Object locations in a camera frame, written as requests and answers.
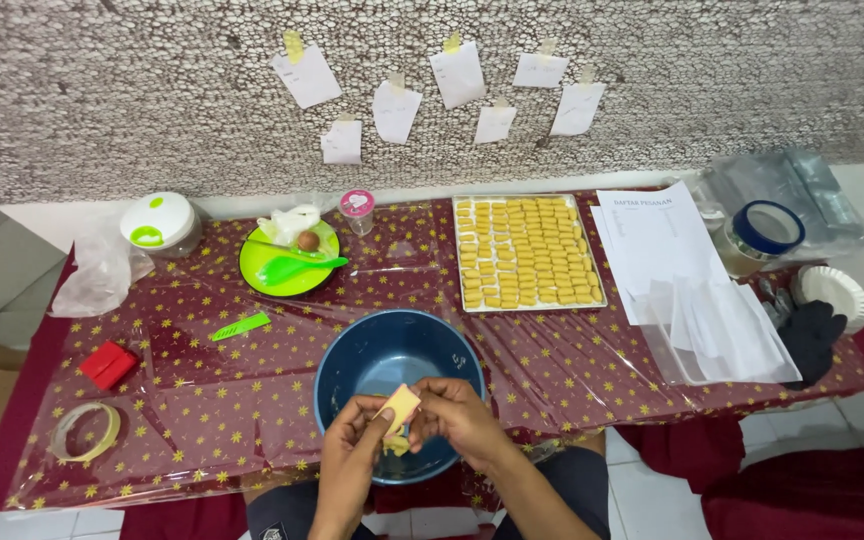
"plastic bag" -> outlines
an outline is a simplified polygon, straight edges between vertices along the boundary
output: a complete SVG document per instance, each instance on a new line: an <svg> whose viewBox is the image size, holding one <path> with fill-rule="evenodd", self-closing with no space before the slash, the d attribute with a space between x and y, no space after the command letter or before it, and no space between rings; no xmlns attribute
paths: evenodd
<svg viewBox="0 0 864 540"><path fill-rule="evenodd" d="M129 286L156 265L148 253L126 240L118 216L106 216L79 229L75 237L78 266L52 301L53 317L95 317L125 302Z"/></svg>
<svg viewBox="0 0 864 540"><path fill-rule="evenodd" d="M258 226L265 236L277 246L297 248L296 240L303 231L311 231L318 236L318 253L324 259L332 260L339 257L329 238L335 235L335 229L322 221L321 216L338 206L338 197L325 193L295 194L283 204L286 211L273 209L270 218L260 217Z"/></svg>

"green knife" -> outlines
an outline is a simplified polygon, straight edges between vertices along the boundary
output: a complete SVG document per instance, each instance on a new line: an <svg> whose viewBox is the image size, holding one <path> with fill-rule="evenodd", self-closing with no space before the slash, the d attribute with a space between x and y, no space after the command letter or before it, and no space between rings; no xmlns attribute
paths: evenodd
<svg viewBox="0 0 864 540"><path fill-rule="evenodd" d="M218 331L212 334L212 341L232 338L233 336L238 336L250 330L255 330L258 327L267 325L271 322L272 321L269 320L269 316L265 313L255 313L251 317L247 317L246 319L242 319L237 323L232 323L228 326L220 328Z"/></svg>

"hand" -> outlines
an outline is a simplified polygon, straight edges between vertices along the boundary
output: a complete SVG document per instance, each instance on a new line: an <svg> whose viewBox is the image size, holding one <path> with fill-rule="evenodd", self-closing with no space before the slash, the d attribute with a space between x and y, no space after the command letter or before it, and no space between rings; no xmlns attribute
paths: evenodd
<svg viewBox="0 0 864 540"><path fill-rule="evenodd" d="M409 423L412 453L431 436L443 436L473 469L488 474L514 448L492 411L468 381L426 376L412 387L422 403Z"/></svg>
<svg viewBox="0 0 864 540"><path fill-rule="evenodd" d="M318 507L309 538L347 539L362 521L373 467L395 411L376 412L386 398L353 396L322 437Z"/></svg>

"maroon tablecloth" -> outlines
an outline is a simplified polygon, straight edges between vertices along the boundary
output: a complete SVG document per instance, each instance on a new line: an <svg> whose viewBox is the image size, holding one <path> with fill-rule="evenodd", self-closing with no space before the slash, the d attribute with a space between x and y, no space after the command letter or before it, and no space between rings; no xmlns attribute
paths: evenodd
<svg viewBox="0 0 864 540"><path fill-rule="evenodd" d="M252 220L207 224L195 254L157 261L120 308L43 320L0 425L0 510L148 503L311 478L321 437L312 390L323 351L347 325L391 308L434 313L466 336L486 374L488 402L524 452L609 424L748 413L864 390L864 355L850 338L836 344L832 371L802 392L777 384L666 385L641 331L626 320L595 241L594 192L575 195L606 308L463 312L448 200L378 207L374 230L362 238L337 213L327 216L351 263L294 299L260 295L239 274L237 254ZM71 271L67 264L60 281ZM210 340L260 311L269 325ZM78 370L107 339L141 362L110 392ZM122 416L115 445L91 462L56 459L49 448L56 424L93 401ZM87 419L66 443L81 452L104 430L102 417ZM465 472L468 496L482 504L483 478Z"/></svg>

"blue bowl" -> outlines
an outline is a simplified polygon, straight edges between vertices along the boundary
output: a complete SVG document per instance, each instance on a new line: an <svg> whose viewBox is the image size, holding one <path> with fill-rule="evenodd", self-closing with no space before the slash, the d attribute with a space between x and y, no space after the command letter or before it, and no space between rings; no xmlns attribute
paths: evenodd
<svg viewBox="0 0 864 540"><path fill-rule="evenodd" d="M423 377L465 379L485 399L485 379L473 348L446 321L414 309L389 309L356 321L329 345L315 378L315 419L325 431L354 395L392 395ZM372 471L378 485L410 485L431 479L459 459L442 437L419 453L380 454Z"/></svg>

